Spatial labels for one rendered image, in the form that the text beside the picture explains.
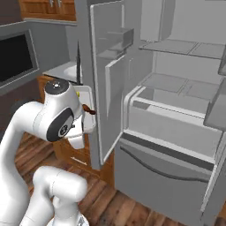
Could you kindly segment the grey fridge door with bins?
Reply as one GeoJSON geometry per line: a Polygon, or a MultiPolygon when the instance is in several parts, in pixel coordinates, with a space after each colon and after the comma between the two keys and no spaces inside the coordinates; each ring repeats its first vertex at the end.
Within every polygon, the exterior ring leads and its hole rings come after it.
{"type": "Polygon", "coordinates": [[[140,68],[142,0],[103,0],[90,5],[100,162],[120,139],[125,94],[140,68]]]}

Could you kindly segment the wooden base cupboards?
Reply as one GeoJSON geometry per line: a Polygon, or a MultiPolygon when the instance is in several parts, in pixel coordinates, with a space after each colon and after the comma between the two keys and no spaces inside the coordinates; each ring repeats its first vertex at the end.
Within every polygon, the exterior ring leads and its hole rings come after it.
{"type": "Polygon", "coordinates": [[[67,139],[53,142],[56,158],[85,170],[114,187],[114,154],[109,156],[101,169],[95,169],[91,166],[91,151],[87,134],[84,135],[84,139],[85,147],[83,149],[73,149],[67,139]]]}

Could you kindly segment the brown chicken drumstick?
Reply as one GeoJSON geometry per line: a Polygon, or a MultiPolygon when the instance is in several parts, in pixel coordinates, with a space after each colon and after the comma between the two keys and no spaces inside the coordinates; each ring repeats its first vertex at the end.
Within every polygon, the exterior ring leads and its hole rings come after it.
{"type": "Polygon", "coordinates": [[[95,110],[90,109],[86,104],[82,104],[82,107],[83,107],[83,110],[85,112],[88,112],[91,115],[95,115],[96,114],[95,110]]]}

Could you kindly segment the wooden wall cupboards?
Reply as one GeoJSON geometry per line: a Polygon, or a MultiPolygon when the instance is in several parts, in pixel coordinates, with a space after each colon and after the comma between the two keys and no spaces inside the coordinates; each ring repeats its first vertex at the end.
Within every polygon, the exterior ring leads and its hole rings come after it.
{"type": "Polygon", "coordinates": [[[22,18],[76,20],[74,0],[19,0],[22,18]]]}

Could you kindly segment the white fridge crisper drawer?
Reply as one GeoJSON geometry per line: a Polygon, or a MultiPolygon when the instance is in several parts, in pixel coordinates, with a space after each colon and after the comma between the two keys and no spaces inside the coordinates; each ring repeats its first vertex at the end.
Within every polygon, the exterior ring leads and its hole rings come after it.
{"type": "Polygon", "coordinates": [[[205,126],[204,115],[165,103],[167,93],[136,87],[124,99],[124,130],[141,139],[211,162],[226,147],[225,133],[205,126]]]}

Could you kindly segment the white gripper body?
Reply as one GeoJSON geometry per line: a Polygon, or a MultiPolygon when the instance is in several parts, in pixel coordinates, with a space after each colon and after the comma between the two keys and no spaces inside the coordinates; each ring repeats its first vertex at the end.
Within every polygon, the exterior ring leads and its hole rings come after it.
{"type": "Polygon", "coordinates": [[[67,139],[74,149],[82,149],[85,147],[83,132],[76,132],[70,129],[67,134],[67,139]]]}

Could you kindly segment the grey microwave with black window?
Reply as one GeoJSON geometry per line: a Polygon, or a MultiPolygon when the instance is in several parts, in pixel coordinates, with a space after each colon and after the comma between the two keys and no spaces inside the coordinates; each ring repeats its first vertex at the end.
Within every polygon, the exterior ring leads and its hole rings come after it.
{"type": "Polygon", "coordinates": [[[39,64],[29,28],[0,34],[0,90],[38,70],[39,64]]]}

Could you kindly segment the black tap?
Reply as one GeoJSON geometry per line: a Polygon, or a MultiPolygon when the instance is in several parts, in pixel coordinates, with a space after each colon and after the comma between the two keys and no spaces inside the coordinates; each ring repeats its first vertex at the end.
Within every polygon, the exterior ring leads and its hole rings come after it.
{"type": "Polygon", "coordinates": [[[79,41],[77,43],[77,84],[81,85],[80,79],[80,51],[79,51],[79,41]]]}

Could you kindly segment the grey fridge shelf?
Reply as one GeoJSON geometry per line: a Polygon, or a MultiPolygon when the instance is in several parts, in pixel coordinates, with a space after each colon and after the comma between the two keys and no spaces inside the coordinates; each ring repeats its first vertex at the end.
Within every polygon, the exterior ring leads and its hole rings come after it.
{"type": "Polygon", "coordinates": [[[141,85],[144,90],[139,97],[158,102],[209,102],[218,89],[216,84],[160,73],[151,73],[141,85]]]}
{"type": "Polygon", "coordinates": [[[221,59],[225,46],[223,44],[167,39],[158,42],[147,42],[139,48],[193,57],[221,59]]]}

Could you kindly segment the white tupperware container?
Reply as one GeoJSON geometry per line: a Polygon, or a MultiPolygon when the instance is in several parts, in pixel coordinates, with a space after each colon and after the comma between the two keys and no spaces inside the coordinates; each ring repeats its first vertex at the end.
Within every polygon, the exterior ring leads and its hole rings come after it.
{"type": "MultiPolygon", "coordinates": [[[[94,110],[94,101],[92,89],[89,86],[74,86],[76,92],[79,92],[79,101],[86,104],[91,110],[94,110]]],[[[95,115],[88,112],[84,113],[84,133],[91,133],[96,126],[95,115]]]]}

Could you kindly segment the grey fridge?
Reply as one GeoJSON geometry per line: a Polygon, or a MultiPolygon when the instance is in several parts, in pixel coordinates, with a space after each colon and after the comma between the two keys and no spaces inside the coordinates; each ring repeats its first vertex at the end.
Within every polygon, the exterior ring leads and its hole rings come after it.
{"type": "MultiPolygon", "coordinates": [[[[94,92],[96,127],[89,138],[91,163],[94,168],[100,168],[104,163],[100,162],[98,143],[93,47],[89,10],[91,4],[101,3],[102,1],[103,0],[75,0],[83,81],[86,85],[90,86],[94,92]]],[[[147,42],[158,42],[167,39],[223,44],[225,46],[226,0],[142,0],[139,38],[139,47],[147,42]]],[[[140,68],[134,73],[132,78],[134,82],[133,88],[129,90],[125,96],[134,90],[134,88],[142,86],[141,83],[151,73],[167,74],[184,79],[208,82],[218,85],[218,88],[222,82],[222,76],[218,74],[221,59],[171,54],[140,48],[139,51],[141,56],[140,68]]],[[[174,102],[180,108],[200,112],[204,115],[205,119],[207,107],[211,101],[183,102],[182,100],[166,100],[165,103],[174,102]]],[[[124,130],[124,102],[122,126],[123,132],[120,139],[128,139],[144,147],[152,148],[155,151],[209,170],[211,177],[215,162],[200,159],[191,154],[182,153],[127,133],[124,130]]],[[[111,154],[114,154],[114,174],[116,145],[111,152],[111,154]]]]}

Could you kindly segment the grey freezer drawer front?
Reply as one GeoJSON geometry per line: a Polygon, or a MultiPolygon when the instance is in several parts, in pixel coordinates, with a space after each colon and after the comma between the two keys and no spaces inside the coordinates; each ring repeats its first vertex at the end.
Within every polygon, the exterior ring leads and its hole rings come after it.
{"type": "Polygon", "coordinates": [[[155,174],[120,146],[151,167],[171,175],[204,178],[209,182],[209,170],[128,139],[120,139],[115,147],[115,186],[120,192],[187,226],[203,226],[201,206],[208,183],[174,180],[155,174]]]}

